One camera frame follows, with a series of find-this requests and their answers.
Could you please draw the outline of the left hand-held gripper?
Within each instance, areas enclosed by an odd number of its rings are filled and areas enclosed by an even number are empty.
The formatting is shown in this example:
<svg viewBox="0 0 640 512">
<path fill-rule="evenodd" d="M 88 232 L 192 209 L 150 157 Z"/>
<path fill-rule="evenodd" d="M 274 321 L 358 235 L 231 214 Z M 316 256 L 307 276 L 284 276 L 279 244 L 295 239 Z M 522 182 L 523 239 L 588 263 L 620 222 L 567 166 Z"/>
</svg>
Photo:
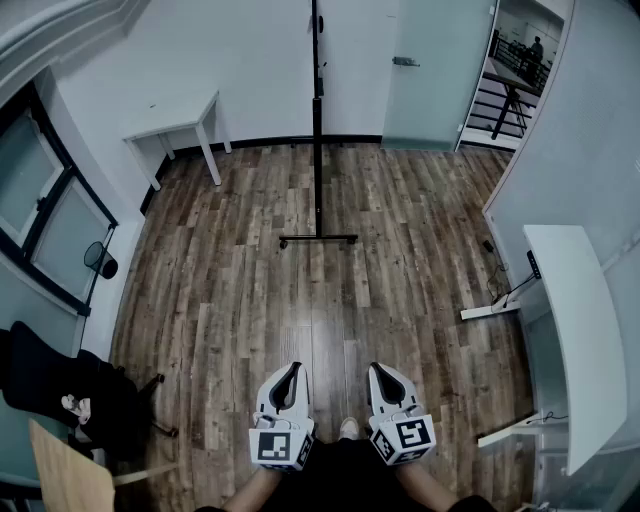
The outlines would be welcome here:
<svg viewBox="0 0 640 512">
<path fill-rule="evenodd" d="M 251 462 L 281 472 L 302 471 L 314 443 L 307 371 L 292 362 L 260 387 L 249 430 Z M 292 414 L 296 418 L 267 414 Z"/>
</svg>

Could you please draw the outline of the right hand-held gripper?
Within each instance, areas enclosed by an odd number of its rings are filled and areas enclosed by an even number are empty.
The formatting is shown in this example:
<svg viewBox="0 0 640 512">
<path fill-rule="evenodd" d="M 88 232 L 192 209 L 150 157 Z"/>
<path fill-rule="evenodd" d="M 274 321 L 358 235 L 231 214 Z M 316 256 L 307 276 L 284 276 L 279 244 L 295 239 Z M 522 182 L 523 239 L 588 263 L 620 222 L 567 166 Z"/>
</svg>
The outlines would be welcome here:
<svg viewBox="0 0 640 512">
<path fill-rule="evenodd" d="M 368 369 L 369 439 L 387 466 L 419 460 L 435 448 L 437 441 L 432 416 L 417 405 L 412 381 L 396 369 L 373 362 Z M 386 413 L 392 409 L 401 411 Z"/>
</svg>

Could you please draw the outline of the black-framed rolling whiteboard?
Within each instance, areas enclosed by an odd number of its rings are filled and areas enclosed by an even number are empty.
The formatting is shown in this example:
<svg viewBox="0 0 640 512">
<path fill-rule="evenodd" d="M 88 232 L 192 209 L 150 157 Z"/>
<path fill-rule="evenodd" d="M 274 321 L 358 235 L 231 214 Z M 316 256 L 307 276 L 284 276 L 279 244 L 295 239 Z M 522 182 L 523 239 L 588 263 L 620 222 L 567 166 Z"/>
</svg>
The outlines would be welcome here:
<svg viewBox="0 0 640 512">
<path fill-rule="evenodd" d="M 358 240 L 356 234 L 324 234 L 323 233 L 323 200 L 322 200 L 322 99 L 320 87 L 319 65 L 319 28 L 320 16 L 317 9 L 317 0 L 311 0 L 311 34 L 313 55 L 313 171 L 314 171 L 314 215 L 315 231 L 311 235 L 281 235 L 279 247 L 284 250 L 293 242 L 327 242 L 344 240 L 348 244 L 355 244 Z"/>
</svg>

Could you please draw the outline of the person's left forearm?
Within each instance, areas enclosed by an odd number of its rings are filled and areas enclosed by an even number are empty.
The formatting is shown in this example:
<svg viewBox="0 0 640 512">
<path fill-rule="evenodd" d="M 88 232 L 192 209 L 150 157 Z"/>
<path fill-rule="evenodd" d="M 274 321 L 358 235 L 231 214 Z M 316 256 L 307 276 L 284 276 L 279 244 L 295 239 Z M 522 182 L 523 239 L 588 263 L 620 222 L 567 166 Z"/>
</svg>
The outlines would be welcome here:
<svg viewBox="0 0 640 512">
<path fill-rule="evenodd" d="M 281 483 L 282 472 L 260 468 L 223 505 L 225 512 L 258 512 Z"/>
</svg>

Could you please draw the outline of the person's right forearm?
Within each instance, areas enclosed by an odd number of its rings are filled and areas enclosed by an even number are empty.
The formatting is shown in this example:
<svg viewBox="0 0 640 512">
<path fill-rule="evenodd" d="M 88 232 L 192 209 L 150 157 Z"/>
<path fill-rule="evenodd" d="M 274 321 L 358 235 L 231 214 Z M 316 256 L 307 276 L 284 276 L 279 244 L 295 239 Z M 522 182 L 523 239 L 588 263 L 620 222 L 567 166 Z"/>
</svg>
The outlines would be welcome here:
<svg viewBox="0 0 640 512">
<path fill-rule="evenodd" d="M 418 463 L 399 465 L 394 472 L 408 496 L 433 512 L 448 512 L 459 501 Z"/>
</svg>

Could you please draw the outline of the person's black clothing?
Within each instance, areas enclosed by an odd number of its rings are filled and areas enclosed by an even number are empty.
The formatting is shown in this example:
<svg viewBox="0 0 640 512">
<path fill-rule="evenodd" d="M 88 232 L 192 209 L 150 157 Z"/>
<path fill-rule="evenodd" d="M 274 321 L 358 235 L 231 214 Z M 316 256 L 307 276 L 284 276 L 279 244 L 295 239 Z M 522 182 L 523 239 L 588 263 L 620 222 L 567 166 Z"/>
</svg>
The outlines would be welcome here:
<svg viewBox="0 0 640 512">
<path fill-rule="evenodd" d="M 433 512 L 408 496 L 396 467 L 385 465 L 364 439 L 316 442 L 304 469 L 282 472 L 281 483 L 258 512 Z M 448 512 L 497 512 L 479 495 L 458 499 Z M 225 511 L 221 505 L 194 512 Z"/>
</svg>

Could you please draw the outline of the white standing desk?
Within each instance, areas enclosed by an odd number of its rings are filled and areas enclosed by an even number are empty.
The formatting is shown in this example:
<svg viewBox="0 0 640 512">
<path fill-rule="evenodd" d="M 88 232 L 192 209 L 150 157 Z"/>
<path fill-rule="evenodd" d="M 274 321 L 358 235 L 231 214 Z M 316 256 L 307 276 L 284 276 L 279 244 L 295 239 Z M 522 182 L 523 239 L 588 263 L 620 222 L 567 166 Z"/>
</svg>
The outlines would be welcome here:
<svg viewBox="0 0 640 512">
<path fill-rule="evenodd" d="M 567 436 L 566 472 L 575 474 L 625 423 L 628 416 L 623 344 L 608 284 L 581 226 L 526 225 L 523 228 L 542 278 L 495 304 L 461 311 L 464 320 L 531 307 L 535 316 L 551 314 L 551 334 L 560 358 L 563 385 L 552 411 L 560 419 L 536 416 L 479 439 L 488 446 L 513 434 L 540 435 L 558 430 Z"/>
</svg>

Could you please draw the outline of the black mesh wastebasket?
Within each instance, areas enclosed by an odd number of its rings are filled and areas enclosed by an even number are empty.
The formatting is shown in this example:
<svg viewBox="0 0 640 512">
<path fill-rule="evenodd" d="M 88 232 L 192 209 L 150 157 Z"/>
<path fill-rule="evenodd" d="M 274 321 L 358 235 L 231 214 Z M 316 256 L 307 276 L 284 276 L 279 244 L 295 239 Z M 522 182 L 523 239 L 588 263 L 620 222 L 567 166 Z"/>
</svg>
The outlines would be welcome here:
<svg viewBox="0 0 640 512">
<path fill-rule="evenodd" d="M 118 272 L 119 264 L 100 242 L 93 242 L 84 254 L 84 265 L 106 280 L 112 279 Z"/>
</svg>

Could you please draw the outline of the light wooden table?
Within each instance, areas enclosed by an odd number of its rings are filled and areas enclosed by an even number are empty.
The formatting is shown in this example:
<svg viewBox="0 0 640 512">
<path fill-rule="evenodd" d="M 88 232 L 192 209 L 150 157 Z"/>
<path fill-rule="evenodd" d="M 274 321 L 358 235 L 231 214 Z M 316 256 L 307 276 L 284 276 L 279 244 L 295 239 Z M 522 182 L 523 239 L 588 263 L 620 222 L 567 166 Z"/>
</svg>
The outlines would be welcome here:
<svg viewBox="0 0 640 512">
<path fill-rule="evenodd" d="M 165 464 L 113 477 L 103 466 L 80 454 L 29 420 L 29 435 L 46 512 L 115 512 L 115 488 L 146 480 L 179 467 Z"/>
</svg>

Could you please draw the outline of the black office chair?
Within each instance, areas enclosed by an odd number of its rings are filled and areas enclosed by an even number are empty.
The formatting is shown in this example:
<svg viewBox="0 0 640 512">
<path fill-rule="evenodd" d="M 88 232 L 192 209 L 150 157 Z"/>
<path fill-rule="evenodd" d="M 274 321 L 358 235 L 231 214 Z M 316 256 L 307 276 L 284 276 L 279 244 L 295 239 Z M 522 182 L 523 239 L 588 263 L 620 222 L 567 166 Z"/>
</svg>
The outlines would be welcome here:
<svg viewBox="0 0 640 512">
<path fill-rule="evenodd" d="M 23 322 L 15 322 L 9 330 L 0 329 L 0 392 L 5 402 L 14 409 L 49 417 L 72 430 L 80 430 L 90 417 L 90 402 L 63 393 L 69 387 L 72 358 L 50 347 Z M 153 412 L 154 392 L 164 381 L 165 376 L 158 373 L 138 388 L 151 399 L 150 427 L 144 444 L 151 428 L 169 438 L 179 433 L 175 427 L 162 425 Z M 73 432 L 68 434 L 67 441 L 87 457 L 99 449 L 89 445 L 89 438 L 81 441 Z"/>
</svg>

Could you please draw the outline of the small white table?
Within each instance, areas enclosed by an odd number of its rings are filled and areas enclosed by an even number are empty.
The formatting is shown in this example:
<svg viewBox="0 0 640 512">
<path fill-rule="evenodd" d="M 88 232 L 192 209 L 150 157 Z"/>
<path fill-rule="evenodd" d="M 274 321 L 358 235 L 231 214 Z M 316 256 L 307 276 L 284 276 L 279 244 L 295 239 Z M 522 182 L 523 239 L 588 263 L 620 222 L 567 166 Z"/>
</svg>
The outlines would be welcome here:
<svg viewBox="0 0 640 512">
<path fill-rule="evenodd" d="M 212 110 L 216 111 L 216 117 L 219 119 L 223 135 L 223 148 L 229 154 L 231 152 L 231 143 L 224 115 L 219 112 L 217 107 L 218 99 L 219 90 L 210 88 L 157 100 L 149 107 L 134 114 L 125 123 L 122 131 L 122 140 L 155 191 L 158 191 L 161 186 L 156 179 L 155 171 L 152 171 L 147 165 L 137 141 L 149 137 L 157 137 L 166 155 L 170 160 L 173 160 L 175 155 L 168 140 L 168 135 L 187 129 L 195 131 L 213 183 L 216 186 L 221 185 L 221 177 L 204 126 L 210 112 Z"/>
</svg>

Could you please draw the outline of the black-framed window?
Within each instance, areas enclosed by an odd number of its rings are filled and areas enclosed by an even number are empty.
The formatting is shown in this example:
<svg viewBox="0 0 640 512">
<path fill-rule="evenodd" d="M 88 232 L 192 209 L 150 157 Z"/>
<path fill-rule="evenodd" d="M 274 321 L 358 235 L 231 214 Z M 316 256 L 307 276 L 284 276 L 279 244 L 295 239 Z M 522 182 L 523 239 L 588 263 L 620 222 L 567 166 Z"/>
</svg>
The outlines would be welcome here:
<svg viewBox="0 0 640 512">
<path fill-rule="evenodd" d="M 119 223 L 64 146 L 36 87 L 0 107 L 0 254 L 87 317 L 96 283 L 87 248 Z"/>
</svg>

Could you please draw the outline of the black metal railing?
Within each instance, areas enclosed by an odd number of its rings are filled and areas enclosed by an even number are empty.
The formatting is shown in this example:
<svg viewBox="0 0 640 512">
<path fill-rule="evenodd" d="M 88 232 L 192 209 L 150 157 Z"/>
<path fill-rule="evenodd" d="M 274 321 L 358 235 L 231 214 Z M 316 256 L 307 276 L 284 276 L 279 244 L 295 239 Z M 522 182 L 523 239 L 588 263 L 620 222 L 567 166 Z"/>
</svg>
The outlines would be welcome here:
<svg viewBox="0 0 640 512">
<path fill-rule="evenodd" d="M 487 144 L 521 140 L 551 72 L 532 48 L 493 33 L 489 54 L 464 129 L 464 138 Z"/>
</svg>

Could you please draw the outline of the frosted glass door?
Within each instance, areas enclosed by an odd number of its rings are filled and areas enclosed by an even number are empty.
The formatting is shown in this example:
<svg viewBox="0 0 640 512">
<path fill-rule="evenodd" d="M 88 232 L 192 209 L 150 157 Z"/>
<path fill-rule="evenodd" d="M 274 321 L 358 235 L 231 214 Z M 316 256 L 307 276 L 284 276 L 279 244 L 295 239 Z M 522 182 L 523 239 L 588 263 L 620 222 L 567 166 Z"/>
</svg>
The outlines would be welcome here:
<svg viewBox="0 0 640 512">
<path fill-rule="evenodd" d="M 400 0 L 382 145 L 454 151 L 483 73 L 500 0 Z"/>
</svg>

